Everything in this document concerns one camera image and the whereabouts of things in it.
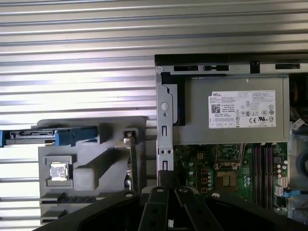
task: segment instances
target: white label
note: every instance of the white label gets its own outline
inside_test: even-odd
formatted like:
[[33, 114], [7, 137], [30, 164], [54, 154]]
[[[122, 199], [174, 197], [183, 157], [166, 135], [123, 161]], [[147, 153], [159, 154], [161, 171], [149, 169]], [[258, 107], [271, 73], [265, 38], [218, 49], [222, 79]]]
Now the white label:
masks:
[[275, 127], [275, 91], [215, 91], [208, 97], [208, 117], [209, 128]]
[[292, 129], [297, 131], [304, 123], [305, 123], [304, 120], [299, 118], [295, 123], [293, 123]]

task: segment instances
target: metal shutter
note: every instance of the metal shutter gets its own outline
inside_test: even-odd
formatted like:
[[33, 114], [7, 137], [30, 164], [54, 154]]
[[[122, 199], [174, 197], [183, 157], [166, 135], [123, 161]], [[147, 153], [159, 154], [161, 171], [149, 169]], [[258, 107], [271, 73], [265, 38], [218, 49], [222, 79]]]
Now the metal shutter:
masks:
[[[307, 11], [299, 0], [2, 0], [0, 129], [146, 116], [155, 154], [155, 54], [307, 49]], [[3, 148], [0, 163], [0, 230], [32, 230], [37, 148]]]

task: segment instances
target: green circuit board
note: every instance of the green circuit board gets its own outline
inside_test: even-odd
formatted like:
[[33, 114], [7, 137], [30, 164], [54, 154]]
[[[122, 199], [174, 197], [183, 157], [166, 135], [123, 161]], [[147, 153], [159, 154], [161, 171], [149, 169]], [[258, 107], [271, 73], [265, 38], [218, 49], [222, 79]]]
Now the green circuit board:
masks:
[[286, 215], [280, 194], [280, 184], [287, 181], [286, 143], [177, 145], [174, 150], [187, 186], [204, 195], [228, 192]]

